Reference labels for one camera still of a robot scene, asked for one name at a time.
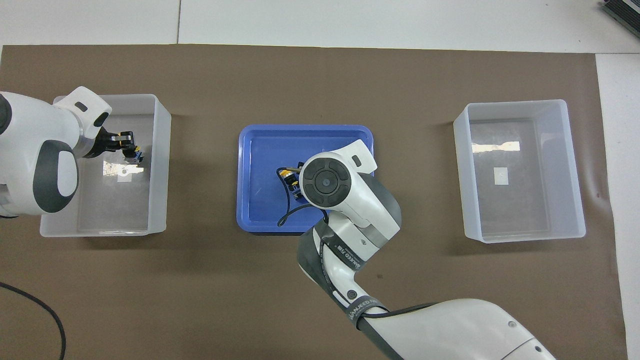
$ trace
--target black strap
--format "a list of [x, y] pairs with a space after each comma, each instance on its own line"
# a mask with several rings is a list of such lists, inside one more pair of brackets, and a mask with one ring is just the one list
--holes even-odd
[[364, 314], [365, 311], [369, 310], [372, 307], [381, 307], [384, 310], [387, 310], [378, 299], [370, 297], [368, 295], [364, 295], [352, 302], [344, 312], [347, 313], [347, 318], [353, 324], [353, 326], [358, 327], [358, 319], [362, 316], [362, 314]]
[[323, 232], [321, 235], [321, 243], [325, 243], [327, 247], [334, 253], [345, 265], [355, 272], [362, 270], [367, 263], [360, 256], [356, 255], [347, 244], [342, 241], [340, 236], [333, 229], [327, 226], [331, 231]]
[[402, 356], [400, 356], [394, 348], [392, 348], [391, 345], [389, 345], [385, 339], [380, 336], [375, 329], [373, 329], [364, 316], [360, 318], [360, 321], [358, 321], [358, 330], [362, 331], [389, 359], [403, 360]]

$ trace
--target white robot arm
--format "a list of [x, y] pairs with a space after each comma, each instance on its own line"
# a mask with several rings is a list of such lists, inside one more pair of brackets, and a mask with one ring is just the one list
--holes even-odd
[[53, 105], [0, 92], [0, 217], [63, 209], [77, 189], [76, 158], [131, 151], [131, 132], [121, 136], [102, 127], [110, 113], [109, 104], [83, 86]]
[[370, 173], [377, 168], [361, 140], [311, 157], [300, 170], [304, 197], [333, 210], [300, 238], [298, 263], [391, 359], [554, 359], [499, 306], [450, 300], [389, 311], [354, 280], [401, 226], [400, 207]]

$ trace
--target black cable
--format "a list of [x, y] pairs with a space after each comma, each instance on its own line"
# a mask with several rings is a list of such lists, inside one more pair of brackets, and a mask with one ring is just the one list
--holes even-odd
[[58, 314], [56, 314], [55, 311], [53, 311], [53, 309], [51, 309], [49, 307], [49, 305], [45, 304], [44, 301], [38, 299], [37, 297], [33, 296], [30, 293], [27, 293], [25, 291], [22, 291], [18, 288], [14, 288], [13, 286], [9, 285], [9, 284], [5, 284], [3, 282], [0, 282], [0, 288], [5, 288], [9, 291], [13, 291], [14, 293], [18, 294], [18, 295], [22, 295], [24, 297], [26, 297], [27, 299], [35, 302], [36, 304], [42, 306], [43, 309], [45, 309], [52, 317], [53, 320], [56, 321], [56, 325], [58, 326], [58, 330], [60, 331], [60, 341], [61, 341], [61, 348], [60, 348], [60, 360], [63, 360], [65, 358], [65, 351], [67, 349], [67, 337], [65, 336], [65, 330], [62, 327], [62, 322], [60, 321], [60, 318], [58, 317]]
[[[293, 210], [291, 209], [291, 196], [289, 195], [289, 189], [287, 189], [287, 184], [284, 182], [284, 179], [282, 179], [282, 176], [280, 176], [280, 172], [282, 170], [287, 170], [287, 168], [284, 168], [284, 167], [277, 168], [276, 169], [276, 176], [278, 176], [278, 178], [280, 179], [280, 182], [282, 183], [282, 186], [284, 187], [284, 192], [287, 195], [287, 212], [278, 220], [278, 227], [283, 226], [284, 223], [287, 222], [287, 219], [289, 218], [289, 215], [295, 213], [298, 210], [313, 206], [312, 204], [304, 204], [304, 205], [298, 206], [297, 208], [295, 208]], [[322, 211], [324, 222], [329, 224], [329, 215], [326, 213], [326, 211], [324, 209], [318, 209], [318, 210]]]
[[428, 302], [426, 304], [420, 304], [420, 305], [415, 305], [415, 306], [412, 306], [412, 307], [406, 307], [406, 308], [400, 309], [400, 310], [387, 311], [386, 313], [381, 313], [381, 314], [367, 314], [367, 313], [364, 313], [364, 314], [362, 314], [362, 316], [364, 316], [366, 318], [372, 318], [372, 319], [386, 318], [386, 317], [389, 317], [389, 316], [411, 313], [412, 311], [418, 311], [418, 310], [424, 309], [425, 307], [433, 306], [435, 304], [439, 304], [439, 303], [438, 302]]

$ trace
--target white sticker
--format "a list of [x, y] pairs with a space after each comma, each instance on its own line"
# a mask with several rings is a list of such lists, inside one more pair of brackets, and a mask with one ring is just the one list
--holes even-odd
[[127, 175], [118, 174], [118, 182], [119, 183], [130, 183], [133, 178], [133, 174], [129, 173]]
[[496, 185], [509, 184], [509, 171], [506, 167], [493, 168], [493, 183], [495, 183]]

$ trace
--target clear plastic bin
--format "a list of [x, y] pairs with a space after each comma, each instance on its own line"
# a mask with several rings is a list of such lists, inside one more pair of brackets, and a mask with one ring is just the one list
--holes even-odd
[[467, 237], [501, 243], [585, 235], [564, 100], [469, 104], [454, 135]]
[[76, 194], [66, 208], [42, 215], [42, 236], [139, 236], [166, 229], [171, 115], [154, 95], [101, 97], [113, 108], [105, 129], [133, 131], [144, 159], [128, 165], [122, 151], [78, 159]]

